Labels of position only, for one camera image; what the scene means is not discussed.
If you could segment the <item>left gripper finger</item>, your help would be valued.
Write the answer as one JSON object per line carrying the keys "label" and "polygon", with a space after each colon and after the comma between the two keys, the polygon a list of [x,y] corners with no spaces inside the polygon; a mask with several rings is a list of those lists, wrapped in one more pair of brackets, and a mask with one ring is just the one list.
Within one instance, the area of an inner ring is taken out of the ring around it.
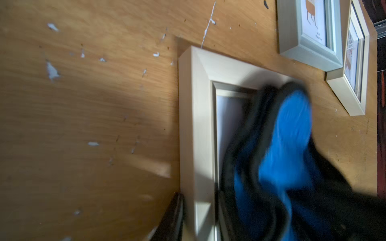
{"label": "left gripper finger", "polygon": [[151,241],[181,241],[183,234],[184,195],[175,193]]}

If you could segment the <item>blue microfiber cloth black trim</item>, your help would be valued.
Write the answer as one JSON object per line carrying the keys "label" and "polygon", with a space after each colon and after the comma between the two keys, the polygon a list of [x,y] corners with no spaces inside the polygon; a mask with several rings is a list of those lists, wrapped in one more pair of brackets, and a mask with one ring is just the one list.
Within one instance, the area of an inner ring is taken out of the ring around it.
{"label": "blue microfiber cloth black trim", "polygon": [[305,87],[267,85],[228,146],[219,190],[226,241],[383,241],[384,199],[354,191],[312,139]]}

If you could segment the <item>cream white picture frame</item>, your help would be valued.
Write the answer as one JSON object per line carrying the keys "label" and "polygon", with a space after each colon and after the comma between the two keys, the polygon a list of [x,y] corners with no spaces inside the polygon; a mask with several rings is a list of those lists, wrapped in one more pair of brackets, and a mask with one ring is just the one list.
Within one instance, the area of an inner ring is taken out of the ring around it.
{"label": "cream white picture frame", "polygon": [[288,76],[197,47],[179,58],[180,174],[185,241],[215,241],[215,91],[255,90]]}

